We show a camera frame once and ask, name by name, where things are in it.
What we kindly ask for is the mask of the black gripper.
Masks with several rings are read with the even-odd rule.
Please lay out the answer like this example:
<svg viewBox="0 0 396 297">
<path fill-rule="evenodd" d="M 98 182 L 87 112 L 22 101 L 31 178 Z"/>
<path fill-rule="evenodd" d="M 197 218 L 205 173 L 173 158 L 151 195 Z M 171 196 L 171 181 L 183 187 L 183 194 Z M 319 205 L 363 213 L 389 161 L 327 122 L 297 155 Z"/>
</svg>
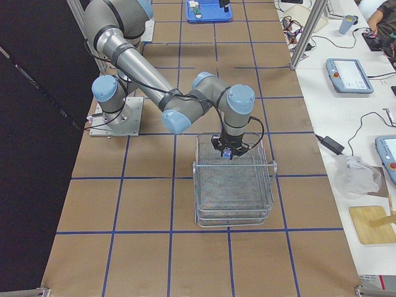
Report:
<svg viewBox="0 0 396 297">
<path fill-rule="evenodd" d="M 227 132 L 222 132 L 219 136 L 213 135 L 211 138 L 211 143 L 215 150 L 222 151 L 224 148 L 228 147 L 232 149 L 233 155 L 244 155 L 249 151 L 249 145 L 243 142 L 244 134 L 238 136 L 233 136 Z"/>
</svg>

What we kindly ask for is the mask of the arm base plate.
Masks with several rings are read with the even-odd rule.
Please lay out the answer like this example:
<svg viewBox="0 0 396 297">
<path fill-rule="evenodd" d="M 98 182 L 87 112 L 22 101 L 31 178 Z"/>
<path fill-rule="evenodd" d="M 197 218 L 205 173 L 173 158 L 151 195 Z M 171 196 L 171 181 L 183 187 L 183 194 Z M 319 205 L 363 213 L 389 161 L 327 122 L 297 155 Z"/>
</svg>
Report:
<svg viewBox="0 0 396 297">
<path fill-rule="evenodd" d="M 140 132 L 144 99 L 142 97 L 127 97 L 124 108 L 115 114 L 102 112 L 97 103 L 95 112 L 88 117 L 90 137 L 137 137 Z"/>
<path fill-rule="evenodd" d="M 155 19 L 150 19 L 145 23 L 145 31 L 142 34 L 140 41 L 142 43 L 151 43 L 153 40 L 154 35 L 154 28 L 155 28 Z"/>
</svg>

